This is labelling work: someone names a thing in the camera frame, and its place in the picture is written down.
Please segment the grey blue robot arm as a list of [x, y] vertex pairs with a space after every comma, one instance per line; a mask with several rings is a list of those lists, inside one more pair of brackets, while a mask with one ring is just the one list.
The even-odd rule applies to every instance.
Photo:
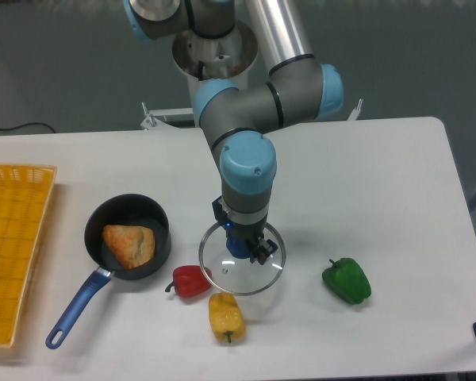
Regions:
[[173, 36], [172, 54], [197, 86], [194, 121], [221, 176], [213, 203], [227, 247], [237, 258], [264, 263], [279, 246], [263, 231], [276, 173], [267, 134], [340, 109], [338, 71], [317, 62], [292, 1], [249, 1], [251, 25], [236, 19], [232, 1], [127, 1], [135, 33]]

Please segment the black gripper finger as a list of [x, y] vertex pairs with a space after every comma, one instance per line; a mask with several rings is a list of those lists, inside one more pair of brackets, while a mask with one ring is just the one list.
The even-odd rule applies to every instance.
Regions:
[[270, 256], [276, 253], [278, 245], [271, 239], [265, 239], [261, 236], [256, 245], [252, 248], [250, 262], [265, 264]]

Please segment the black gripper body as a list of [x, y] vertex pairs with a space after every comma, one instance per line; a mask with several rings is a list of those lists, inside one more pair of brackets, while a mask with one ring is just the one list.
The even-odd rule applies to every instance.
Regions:
[[230, 237], [252, 242], [264, 237], [268, 204], [253, 213], [241, 213], [232, 209], [222, 197], [219, 197], [212, 202], [212, 207], [217, 224], [223, 227]]

